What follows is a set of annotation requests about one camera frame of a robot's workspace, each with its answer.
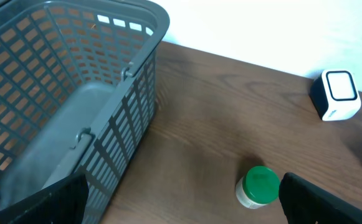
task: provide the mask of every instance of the green bottle cap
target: green bottle cap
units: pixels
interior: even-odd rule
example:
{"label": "green bottle cap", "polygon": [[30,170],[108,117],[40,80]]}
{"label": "green bottle cap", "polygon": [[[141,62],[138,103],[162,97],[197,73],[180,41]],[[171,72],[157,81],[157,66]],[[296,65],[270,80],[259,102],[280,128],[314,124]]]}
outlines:
{"label": "green bottle cap", "polygon": [[272,169],[264,166],[251,168],[244,177],[244,193],[256,203],[268,204],[279,195],[280,181]]}

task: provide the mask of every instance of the white bottle label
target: white bottle label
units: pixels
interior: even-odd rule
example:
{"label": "white bottle label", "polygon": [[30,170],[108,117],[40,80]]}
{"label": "white bottle label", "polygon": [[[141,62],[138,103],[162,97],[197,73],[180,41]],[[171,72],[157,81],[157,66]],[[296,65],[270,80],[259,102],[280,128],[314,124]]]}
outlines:
{"label": "white bottle label", "polygon": [[241,178],[241,180],[236,184],[236,197],[240,201],[240,203],[246,208],[256,209],[266,205],[253,202],[251,199],[248,198],[243,190],[243,178]]}

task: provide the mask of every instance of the lattice pattern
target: lattice pattern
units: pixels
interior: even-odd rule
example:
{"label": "lattice pattern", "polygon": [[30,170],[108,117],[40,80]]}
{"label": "lattice pattern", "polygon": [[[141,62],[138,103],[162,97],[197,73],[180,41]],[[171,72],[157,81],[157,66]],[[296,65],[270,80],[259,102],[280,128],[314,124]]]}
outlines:
{"label": "lattice pattern", "polygon": [[[131,19],[52,2],[0,27],[0,175],[78,86],[121,81],[121,69],[153,34]],[[79,165],[90,183],[85,223],[100,219],[153,117],[154,53],[137,77]]]}

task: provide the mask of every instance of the white background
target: white background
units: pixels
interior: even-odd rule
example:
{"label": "white background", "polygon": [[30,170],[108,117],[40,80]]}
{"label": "white background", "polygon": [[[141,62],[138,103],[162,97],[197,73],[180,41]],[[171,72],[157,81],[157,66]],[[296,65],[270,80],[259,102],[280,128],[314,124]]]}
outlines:
{"label": "white background", "polygon": [[164,41],[315,78],[348,69],[362,91],[362,0],[153,0]]}

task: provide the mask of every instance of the black square outline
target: black square outline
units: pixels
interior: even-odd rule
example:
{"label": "black square outline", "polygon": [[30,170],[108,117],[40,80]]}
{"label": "black square outline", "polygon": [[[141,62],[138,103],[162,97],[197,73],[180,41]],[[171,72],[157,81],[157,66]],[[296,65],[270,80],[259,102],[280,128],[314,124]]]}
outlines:
{"label": "black square outline", "polygon": [[[353,87],[353,90],[354,90],[354,97],[353,98],[347,98],[347,99],[336,99],[334,96],[333,96],[333,93],[331,92],[331,87],[330,87],[330,82],[329,82],[329,74],[330,73],[347,73],[348,76],[350,77],[350,81],[351,81],[351,84],[352,84],[352,87]],[[328,80],[328,86],[329,86],[329,90],[330,90],[330,95],[331,97],[335,100],[335,101],[347,101],[347,100],[356,100],[358,98],[358,94],[356,92],[356,88],[355,88],[355,84],[354,84],[354,81],[353,81],[353,76],[351,75],[350,72],[348,71],[329,71],[329,72],[326,72],[326,79]]]}

